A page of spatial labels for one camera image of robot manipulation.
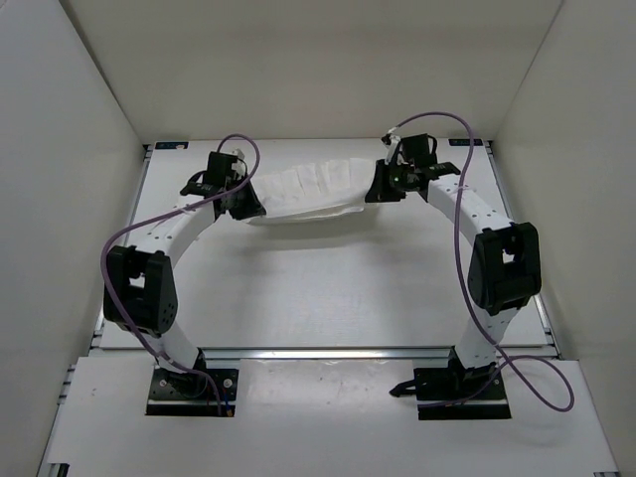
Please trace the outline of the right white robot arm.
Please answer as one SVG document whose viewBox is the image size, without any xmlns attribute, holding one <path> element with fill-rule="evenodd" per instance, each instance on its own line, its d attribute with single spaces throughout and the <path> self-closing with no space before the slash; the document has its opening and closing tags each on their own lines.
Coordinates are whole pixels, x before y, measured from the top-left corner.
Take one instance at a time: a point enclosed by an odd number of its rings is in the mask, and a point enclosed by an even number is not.
<svg viewBox="0 0 636 477">
<path fill-rule="evenodd" d="M 417 193 L 453 224 L 454 239 L 471 247 L 468 270 L 459 275 L 469 324 L 446 366 L 416 372 L 413 383 L 426 400 L 465 399 L 493 378 L 509 324 L 541 289 L 538 232 L 489 205 L 454 164 L 438 162 L 436 139 L 389 132 L 382 141 L 387 157 L 376 164 L 366 203 L 399 202 Z"/>
</svg>

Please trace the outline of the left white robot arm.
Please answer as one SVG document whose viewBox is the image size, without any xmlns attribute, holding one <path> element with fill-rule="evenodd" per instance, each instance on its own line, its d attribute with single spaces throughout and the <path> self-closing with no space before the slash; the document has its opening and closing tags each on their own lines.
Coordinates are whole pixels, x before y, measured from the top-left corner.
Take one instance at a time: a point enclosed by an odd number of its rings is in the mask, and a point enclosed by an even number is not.
<svg viewBox="0 0 636 477">
<path fill-rule="evenodd" d="M 177 324 L 174 268 L 222 215 L 236 221 L 266 215 L 251 184 L 253 173 L 240 150 L 211 152 L 207 168 L 187 181 L 169 212 L 125 230 L 145 228 L 144 238 L 109 245 L 102 257 L 104 318 L 135 335 L 187 396 L 205 389 L 208 371 L 203 352 Z"/>
</svg>

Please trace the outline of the white pleated skirt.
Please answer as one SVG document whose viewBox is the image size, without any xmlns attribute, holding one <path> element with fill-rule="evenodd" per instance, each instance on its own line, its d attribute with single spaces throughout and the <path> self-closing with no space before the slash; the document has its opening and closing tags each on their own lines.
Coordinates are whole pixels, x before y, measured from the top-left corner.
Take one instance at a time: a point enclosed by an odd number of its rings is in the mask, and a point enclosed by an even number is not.
<svg viewBox="0 0 636 477">
<path fill-rule="evenodd" d="M 256 175 L 252 186 L 265 214 L 252 226 L 330 220 L 362 212 L 376 172 L 370 159 L 332 159 Z"/>
</svg>

